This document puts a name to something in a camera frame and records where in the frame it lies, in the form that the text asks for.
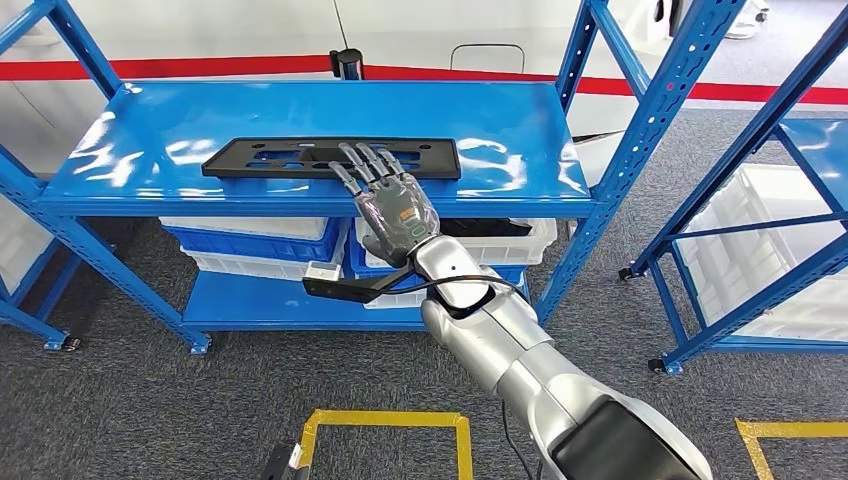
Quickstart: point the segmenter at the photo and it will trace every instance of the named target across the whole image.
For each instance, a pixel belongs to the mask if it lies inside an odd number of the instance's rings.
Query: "black cable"
[[[524,467],[524,471],[527,472],[527,478],[529,480],[533,480],[533,472],[530,471],[527,459],[525,459],[524,455],[518,451],[518,447],[515,445],[515,442],[513,442],[512,438],[509,437],[509,425],[506,422],[506,401],[504,400],[501,400],[501,418],[504,422],[504,436],[506,436],[506,442],[509,443],[510,447],[512,447],[512,451],[518,455],[518,460],[521,462],[521,466]]]
[[[468,280],[479,280],[479,281],[485,281],[485,282],[491,282],[491,283],[498,283],[498,284],[501,284],[501,285],[506,285],[508,287],[511,287],[513,290],[515,290],[515,292],[518,293],[525,302],[530,303],[527,300],[527,297],[524,295],[524,292],[522,292],[520,288],[518,288],[517,286],[513,285],[512,283],[504,280],[503,278],[493,277],[491,275],[457,275],[456,277],[438,278],[436,280],[428,280],[428,281],[426,281],[422,284],[414,285],[412,287],[398,288],[396,290],[390,290],[390,289],[381,290],[380,293],[383,294],[383,295],[400,295],[400,294],[403,294],[403,293],[412,293],[412,292],[417,292],[418,290],[423,290],[425,288],[435,287],[436,285],[441,285],[443,283],[462,282],[462,281],[468,281]]]

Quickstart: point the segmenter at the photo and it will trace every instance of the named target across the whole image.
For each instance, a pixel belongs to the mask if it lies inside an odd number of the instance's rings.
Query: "plastic crate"
[[[798,167],[746,164],[686,231],[830,212]],[[838,222],[677,241],[707,324],[712,324],[844,232]],[[848,273],[820,279],[735,335],[848,341]]]
[[[349,220],[343,220],[336,234],[335,248],[330,262],[340,264],[344,258]],[[251,277],[276,278],[300,281],[306,274],[309,262],[296,262],[275,258],[249,257],[226,253],[196,252],[180,248],[197,263],[197,268],[207,272],[231,273]]]
[[[501,274],[501,270],[496,268],[494,269],[498,272],[499,275],[504,277],[504,274]],[[509,280],[514,283],[518,288],[525,289],[526,288],[526,280],[524,277],[524,270],[518,274],[518,277],[515,279],[510,279],[504,277],[505,280]],[[374,301],[365,304],[365,308],[380,310],[386,308],[417,308],[421,306],[421,302],[427,298],[427,290],[419,290],[417,292],[411,293],[402,293],[400,295],[383,295],[378,297]]]
[[[162,226],[177,237],[182,248],[194,252],[225,253],[298,262],[310,260],[326,262],[333,256],[336,239],[339,236],[339,228],[344,219],[323,220],[326,220],[326,222],[321,228],[321,235],[317,239],[311,240],[259,233],[201,230],[176,227],[165,223]]]
[[[166,227],[320,240],[326,217],[159,217]]]
[[[483,265],[537,265],[542,263],[545,249],[557,236],[554,218],[517,218],[532,228],[523,237],[457,237],[471,256]],[[362,245],[362,237],[370,232],[365,220],[355,222],[356,243]],[[365,265],[369,268],[390,268],[389,264],[365,252]]]
[[[53,236],[3,196],[0,225],[0,278],[12,295]]]

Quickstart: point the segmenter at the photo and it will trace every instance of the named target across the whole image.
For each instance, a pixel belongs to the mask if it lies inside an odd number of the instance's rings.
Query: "robot forearm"
[[[431,280],[494,275],[446,236],[421,246],[414,261]],[[479,281],[436,289],[437,298],[421,306],[427,329],[482,388],[506,401],[530,431],[549,475],[569,480],[712,478],[703,455],[659,412],[601,384],[560,354],[513,289]]]

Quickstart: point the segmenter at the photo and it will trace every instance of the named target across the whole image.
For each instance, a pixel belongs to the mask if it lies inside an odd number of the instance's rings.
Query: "robot finger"
[[[365,180],[365,183],[372,183],[376,178],[374,174],[371,173],[371,170],[368,169],[368,166],[359,158],[359,154],[356,153],[356,150],[353,149],[350,145],[345,142],[339,144],[339,148],[347,155],[347,158],[353,163],[353,168],[359,172],[359,175]]]
[[[339,178],[342,179],[342,183],[344,183],[345,188],[347,188],[354,197],[362,193],[362,189],[359,188],[359,184],[356,182],[356,179],[347,173],[347,170],[345,170],[341,163],[330,162],[329,167],[331,170],[336,172],[336,175],[338,175]]]
[[[392,169],[392,172],[395,175],[400,175],[404,173],[403,165],[401,165],[400,162],[397,161],[397,158],[392,155],[392,152],[386,150],[385,148],[380,148],[377,150],[377,153],[379,153],[383,158],[386,159],[386,163],[389,164],[389,168]]]
[[[356,148],[358,148],[359,151],[365,154],[365,158],[368,159],[368,165],[370,165],[371,168],[373,168],[374,171],[377,172],[378,178],[389,176],[389,170],[386,168],[385,165],[383,165],[383,162],[382,160],[380,160],[380,157],[378,157],[377,154],[374,153],[374,150],[371,150],[371,147],[369,147],[367,143],[359,142],[356,144]]]

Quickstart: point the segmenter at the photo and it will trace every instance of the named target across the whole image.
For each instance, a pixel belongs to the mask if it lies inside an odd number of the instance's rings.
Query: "hand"
[[[330,162],[330,168],[353,194],[359,214],[374,232],[373,235],[365,235],[363,246],[395,268],[404,266],[416,246],[439,235],[439,215],[433,204],[418,181],[406,173],[385,148],[377,149],[377,153],[385,159],[389,168],[367,144],[356,144],[356,148],[365,155],[367,165],[347,143],[340,143],[339,148],[366,183],[366,190],[362,190],[339,162]]]

